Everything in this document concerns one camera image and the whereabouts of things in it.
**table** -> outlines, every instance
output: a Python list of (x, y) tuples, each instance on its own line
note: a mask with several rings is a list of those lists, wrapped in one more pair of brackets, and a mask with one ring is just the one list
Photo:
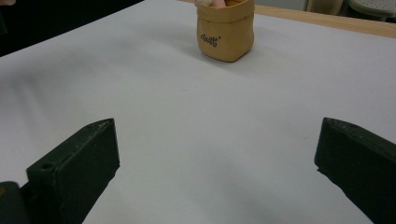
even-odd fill
[(396, 38), (396, 24), (383, 21), (367, 21), (341, 16), (324, 15), (313, 12), (290, 10), (285, 8), (256, 6), (256, 13), (293, 21), (303, 21), (327, 27), (354, 31), (369, 35), (381, 35)]
[(195, 6), (146, 0), (0, 58), (0, 176), (116, 121), (121, 168), (85, 223), (371, 223), (314, 156), (324, 117), (396, 142), (396, 40), (256, 15), (236, 63)]
[(297, 1), (278, 1), (278, 0), (256, 0), (254, 1), (257, 5), (266, 5), (272, 7), (283, 7), (295, 10), (305, 10), (306, 0)]

